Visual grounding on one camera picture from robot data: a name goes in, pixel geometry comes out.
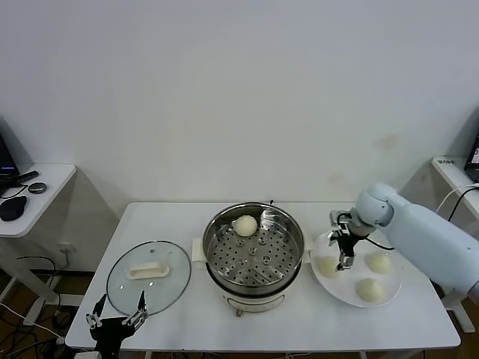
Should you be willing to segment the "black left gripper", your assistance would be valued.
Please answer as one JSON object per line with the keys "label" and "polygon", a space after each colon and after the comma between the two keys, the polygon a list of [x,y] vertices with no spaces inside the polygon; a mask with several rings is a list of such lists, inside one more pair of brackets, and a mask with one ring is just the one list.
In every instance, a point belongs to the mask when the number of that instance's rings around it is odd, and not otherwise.
{"label": "black left gripper", "polygon": [[145,291],[141,292],[136,311],[127,318],[101,319],[106,299],[107,294],[104,294],[85,318],[91,337],[96,342],[95,351],[100,354],[118,354],[122,342],[134,335],[135,326],[142,326],[148,318]]}

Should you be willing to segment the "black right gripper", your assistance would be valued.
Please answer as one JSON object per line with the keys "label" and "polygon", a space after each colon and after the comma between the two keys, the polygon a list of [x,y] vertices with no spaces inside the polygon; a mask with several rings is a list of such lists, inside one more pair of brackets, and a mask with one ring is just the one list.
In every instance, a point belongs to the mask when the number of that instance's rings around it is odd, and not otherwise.
{"label": "black right gripper", "polygon": [[354,247],[359,238],[352,234],[347,224],[339,224],[338,231],[332,231],[329,236],[329,247],[336,245],[339,250],[339,259],[336,271],[343,271],[344,268],[351,268],[354,259]]}

